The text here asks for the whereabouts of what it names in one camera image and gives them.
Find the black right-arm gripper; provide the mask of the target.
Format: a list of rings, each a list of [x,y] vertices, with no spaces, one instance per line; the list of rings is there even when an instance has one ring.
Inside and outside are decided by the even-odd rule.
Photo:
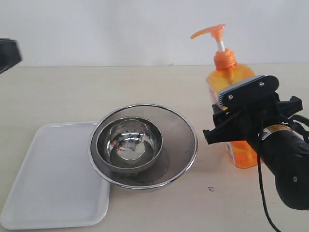
[[[203,130],[207,143],[257,140],[262,126],[303,110],[302,100],[296,96],[281,101],[278,88],[277,77],[259,75],[220,91],[219,106],[212,105],[215,128]]]

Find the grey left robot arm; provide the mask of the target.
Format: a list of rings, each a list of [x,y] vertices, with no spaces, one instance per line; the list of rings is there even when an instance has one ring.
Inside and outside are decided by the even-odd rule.
[[[0,74],[22,61],[22,54],[16,40],[0,39]]]

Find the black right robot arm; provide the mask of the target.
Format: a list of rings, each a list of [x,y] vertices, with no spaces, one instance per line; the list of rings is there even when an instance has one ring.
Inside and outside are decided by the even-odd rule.
[[[213,105],[213,130],[208,144],[246,141],[273,173],[283,203],[296,210],[309,208],[309,120],[299,112],[302,100],[281,101],[279,80],[258,75],[218,92]]]

